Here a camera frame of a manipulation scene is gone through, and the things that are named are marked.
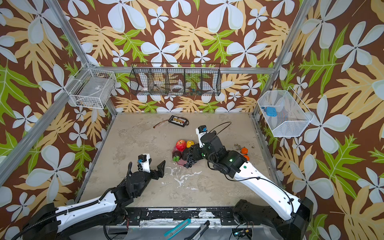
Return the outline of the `yellow lemon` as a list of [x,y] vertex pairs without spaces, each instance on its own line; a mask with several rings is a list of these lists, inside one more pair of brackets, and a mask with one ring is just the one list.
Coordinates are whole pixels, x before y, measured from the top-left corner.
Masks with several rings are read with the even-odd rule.
[[187,141],[187,148],[190,148],[191,146],[193,146],[195,144],[194,141]]

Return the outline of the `black grape bunch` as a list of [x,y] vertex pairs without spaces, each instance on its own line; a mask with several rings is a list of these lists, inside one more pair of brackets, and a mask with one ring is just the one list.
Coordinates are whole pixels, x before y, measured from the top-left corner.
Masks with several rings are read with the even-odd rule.
[[187,169],[192,167],[197,162],[195,160],[195,154],[192,148],[187,148],[183,151],[182,159],[185,161],[183,166]]

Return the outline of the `red apple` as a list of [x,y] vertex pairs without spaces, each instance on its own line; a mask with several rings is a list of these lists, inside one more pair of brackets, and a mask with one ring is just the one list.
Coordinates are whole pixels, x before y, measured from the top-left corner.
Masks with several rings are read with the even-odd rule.
[[179,140],[176,143],[176,149],[183,152],[187,148],[187,142],[185,140]]

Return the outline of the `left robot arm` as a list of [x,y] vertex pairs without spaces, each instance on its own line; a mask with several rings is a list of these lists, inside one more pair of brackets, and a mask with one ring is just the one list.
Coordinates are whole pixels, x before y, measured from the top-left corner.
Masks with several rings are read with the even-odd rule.
[[127,215],[126,206],[141,196],[151,180],[164,177],[166,162],[162,161],[156,170],[151,170],[151,162],[139,160],[137,172],[128,170],[116,187],[98,198],[68,206],[43,206],[13,239],[55,240],[94,226],[120,223]]

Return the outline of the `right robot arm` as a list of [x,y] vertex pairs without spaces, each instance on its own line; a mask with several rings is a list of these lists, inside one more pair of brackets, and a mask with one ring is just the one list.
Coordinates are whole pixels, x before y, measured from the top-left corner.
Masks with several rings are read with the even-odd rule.
[[237,224],[265,225],[277,231],[284,240],[301,240],[313,216],[314,203],[307,197],[300,199],[261,174],[245,156],[229,151],[221,143],[216,131],[205,126],[196,129],[198,143],[189,148],[187,168],[205,159],[214,171],[231,182],[242,183],[267,206],[240,200],[233,208]]

